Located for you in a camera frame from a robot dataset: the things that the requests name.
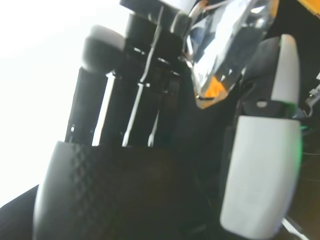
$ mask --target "robotic hand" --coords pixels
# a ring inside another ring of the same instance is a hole
[[[34,240],[223,239],[204,234],[208,224],[182,230],[217,215],[181,150],[167,141],[185,76],[201,109],[241,89],[223,146],[223,232],[253,240],[277,233],[301,159],[300,123],[291,119],[300,86],[295,40],[262,41],[277,0],[195,2],[122,0],[134,12],[126,37],[92,28],[65,142],[56,145],[38,190]],[[110,72],[114,86],[104,106]],[[93,147],[97,129],[102,137]]]

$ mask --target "white background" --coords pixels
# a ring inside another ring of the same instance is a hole
[[[124,32],[118,1],[1,1],[0,207],[43,178],[65,137],[89,27]]]

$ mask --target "orange object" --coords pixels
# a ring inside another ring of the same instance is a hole
[[[204,94],[205,98],[216,98],[220,96],[221,94],[225,95],[227,93],[225,87],[223,84],[217,80],[216,76],[213,76],[211,78],[211,82],[209,85],[209,88]]]
[[[298,0],[306,9],[320,18],[320,0]]]

